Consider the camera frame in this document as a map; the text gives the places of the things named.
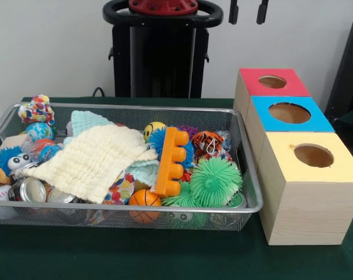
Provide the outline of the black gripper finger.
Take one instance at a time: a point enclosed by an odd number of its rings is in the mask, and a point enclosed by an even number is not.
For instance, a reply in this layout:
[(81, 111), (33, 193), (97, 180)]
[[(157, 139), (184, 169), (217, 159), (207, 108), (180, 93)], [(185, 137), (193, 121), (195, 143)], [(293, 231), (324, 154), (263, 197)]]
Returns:
[(261, 25), (265, 22), (269, 0), (262, 0), (258, 6), (256, 23)]
[(230, 1), (230, 9), (229, 9), (229, 23), (236, 24), (238, 19), (238, 4), (237, 0)]

